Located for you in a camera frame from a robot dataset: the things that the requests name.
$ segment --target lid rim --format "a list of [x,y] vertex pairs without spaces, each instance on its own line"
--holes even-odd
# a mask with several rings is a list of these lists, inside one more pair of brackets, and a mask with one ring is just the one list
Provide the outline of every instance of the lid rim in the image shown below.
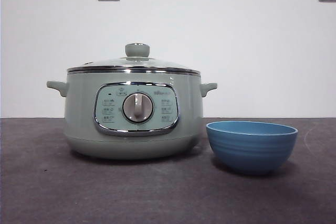
[[157,71],[174,71],[201,74],[201,72],[186,68],[167,68],[167,67],[151,67],[151,66],[90,66],[90,67],[74,67],[68,68],[67,72],[90,71],[90,70],[157,70]]

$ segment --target lid knob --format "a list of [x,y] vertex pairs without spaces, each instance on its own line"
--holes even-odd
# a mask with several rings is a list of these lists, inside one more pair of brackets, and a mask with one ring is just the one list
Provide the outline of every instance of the lid knob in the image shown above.
[[143,43],[132,43],[125,46],[128,57],[148,57],[149,46]]

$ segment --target gray tablecloth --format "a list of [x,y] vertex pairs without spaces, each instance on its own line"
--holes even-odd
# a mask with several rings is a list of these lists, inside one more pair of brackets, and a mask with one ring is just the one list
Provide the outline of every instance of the gray tablecloth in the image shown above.
[[190,152],[109,161],[72,152],[63,119],[2,119],[1,223],[336,223],[336,119],[249,120],[299,130],[270,175],[231,172],[205,127]]

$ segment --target brand logo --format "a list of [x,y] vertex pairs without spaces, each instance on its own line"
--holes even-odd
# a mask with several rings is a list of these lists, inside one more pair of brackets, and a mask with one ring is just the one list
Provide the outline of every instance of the brand logo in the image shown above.
[[157,90],[157,91],[154,91],[154,94],[155,95],[163,95],[163,94],[169,94],[169,93],[168,92],[161,92],[161,91]]

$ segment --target button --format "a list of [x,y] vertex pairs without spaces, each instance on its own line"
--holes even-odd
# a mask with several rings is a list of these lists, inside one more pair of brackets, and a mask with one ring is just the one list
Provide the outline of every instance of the button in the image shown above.
[[113,115],[105,115],[102,117],[102,121],[104,123],[114,123],[114,116]]
[[173,118],[170,115],[163,115],[161,117],[161,122],[171,122],[173,121]]
[[164,106],[161,108],[161,114],[171,114],[172,107],[171,106]]
[[117,95],[120,97],[127,95],[125,88],[118,88]]
[[170,99],[162,99],[161,100],[161,105],[162,106],[170,106],[170,105],[172,105],[172,101]]
[[114,99],[104,99],[103,106],[114,106]]
[[111,115],[113,113],[113,110],[114,110],[113,107],[111,107],[111,108],[103,108],[102,114],[103,115]]

